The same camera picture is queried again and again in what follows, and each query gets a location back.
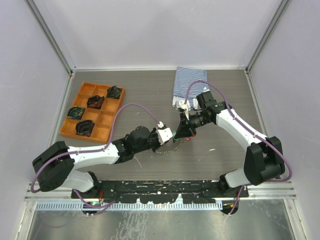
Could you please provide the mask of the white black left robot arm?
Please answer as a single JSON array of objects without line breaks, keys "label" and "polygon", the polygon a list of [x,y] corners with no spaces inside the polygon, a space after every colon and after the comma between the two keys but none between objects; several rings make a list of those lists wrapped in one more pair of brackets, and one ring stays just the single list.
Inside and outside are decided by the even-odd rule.
[{"label": "white black left robot arm", "polygon": [[155,152],[171,136],[165,127],[149,130],[138,126],[125,137],[108,145],[73,147],[58,141],[33,160],[35,180],[41,192],[64,187],[76,189],[88,198],[95,198],[100,193],[97,177],[92,172],[80,172],[80,168],[125,163],[132,160],[135,154],[148,150]]}]

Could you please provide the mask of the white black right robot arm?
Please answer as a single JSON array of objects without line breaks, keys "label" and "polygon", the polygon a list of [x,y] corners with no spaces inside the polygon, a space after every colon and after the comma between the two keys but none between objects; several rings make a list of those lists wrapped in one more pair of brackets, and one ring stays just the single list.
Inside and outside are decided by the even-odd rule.
[{"label": "white black right robot arm", "polygon": [[282,144],[277,137],[267,137],[236,114],[226,102],[217,102],[210,91],[197,97],[199,111],[189,113],[189,105],[180,100],[175,103],[180,114],[180,123],[175,138],[191,138],[197,134],[197,128],[213,123],[228,132],[245,150],[243,167],[222,174],[218,187],[225,197],[231,197],[237,187],[258,186],[273,180],[285,172]]}]

